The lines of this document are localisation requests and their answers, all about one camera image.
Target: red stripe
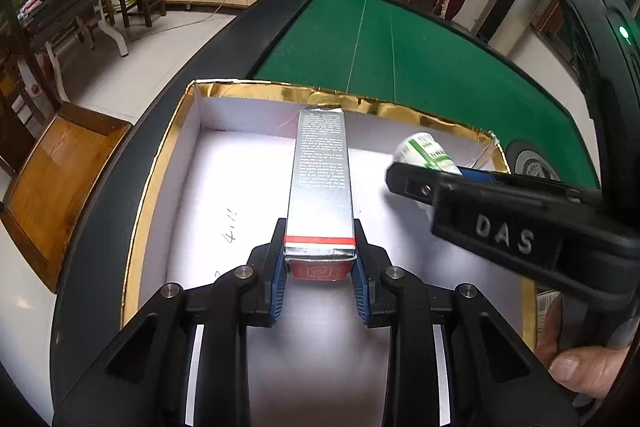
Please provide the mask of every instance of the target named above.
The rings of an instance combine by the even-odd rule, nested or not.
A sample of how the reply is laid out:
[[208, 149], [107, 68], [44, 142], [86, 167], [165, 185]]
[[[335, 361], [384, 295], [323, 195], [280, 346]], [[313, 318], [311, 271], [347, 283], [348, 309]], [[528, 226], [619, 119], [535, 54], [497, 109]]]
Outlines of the red stripe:
[[312, 243], [314, 245], [355, 245], [353, 237], [307, 237], [306, 235], [285, 235], [285, 243]]

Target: green felt surface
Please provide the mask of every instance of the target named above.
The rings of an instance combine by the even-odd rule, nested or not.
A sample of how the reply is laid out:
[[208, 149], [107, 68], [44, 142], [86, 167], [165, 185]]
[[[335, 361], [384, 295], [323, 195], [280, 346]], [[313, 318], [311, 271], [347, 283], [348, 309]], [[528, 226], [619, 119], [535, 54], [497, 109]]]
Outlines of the green felt surface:
[[532, 142], [563, 181], [596, 187], [571, 117], [456, 33], [384, 0], [312, 0], [255, 78], [409, 105]]

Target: silver box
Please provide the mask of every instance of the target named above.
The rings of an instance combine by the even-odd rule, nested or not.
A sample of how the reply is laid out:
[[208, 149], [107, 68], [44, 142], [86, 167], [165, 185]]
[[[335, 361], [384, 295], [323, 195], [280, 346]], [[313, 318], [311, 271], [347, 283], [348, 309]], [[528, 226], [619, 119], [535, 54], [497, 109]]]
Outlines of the silver box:
[[300, 110], [284, 255], [299, 279], [343, 279], [355, 259], [349, 156], [340, 108]]

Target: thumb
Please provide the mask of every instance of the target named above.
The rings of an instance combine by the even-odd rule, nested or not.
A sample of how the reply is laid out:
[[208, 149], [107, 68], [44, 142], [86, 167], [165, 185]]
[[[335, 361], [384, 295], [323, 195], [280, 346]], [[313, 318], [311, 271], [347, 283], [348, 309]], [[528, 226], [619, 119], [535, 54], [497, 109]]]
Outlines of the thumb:
[[576, 347], [555, 357], [549, 373], [556, 382], [576, 393], [604, 398], [616, 380], [629, 348]]

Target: white table leg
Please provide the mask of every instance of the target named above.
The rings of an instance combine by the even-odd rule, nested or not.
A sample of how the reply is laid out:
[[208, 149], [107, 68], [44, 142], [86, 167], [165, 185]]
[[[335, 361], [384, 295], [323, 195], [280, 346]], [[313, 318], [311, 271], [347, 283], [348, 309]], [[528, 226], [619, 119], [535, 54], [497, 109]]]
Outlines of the white table leg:
[[110, 36], [113, 40], [116, 41], [118, 45], [118, 50], [120, 51], [120, 55], [122, 57], [126, 57], [129, 55], [129, 50], [127, 49], [127, 44], [124, 41], [124, 37], [122, 34], [113, 26], [111, 26], [107, 22], [106, 15], [104, 14], [104, 10], [102, 9], [102, 3], [98, 2], [96, 5], [96, 11], [100, 13], [100, 19], [98, 20], [98, 28], [100, 28], [103, 32], [105, 32], [108, 36]]
[[94, 40], [94, 36], [89, 31], [89, 28], [86, 27], [86, 24], [84, 24], [84, 21], [80, 17], [76, 17], [76, 22], [78, 23], [78, 27], [80, 28], [82, 35], [84, 35], [85, 40], [89, 43], [89, 47], [91, 49], [94, 49], [95, 40]]
[[60, 99], [63, 100], [63, 102], [68, 102], [69, 97], [66, 95], [65, 86], [62, 85], [62, 70], [60, 70], [60, 63], [58, 62], [58, 58], [51, 47], [51, 41], [45, 42], [44, 47], [47, 50], [47, 55], [49, 55], [49, 60], [53, 66], [53, 72], [56, 76], [56, 87], [58, 88]]

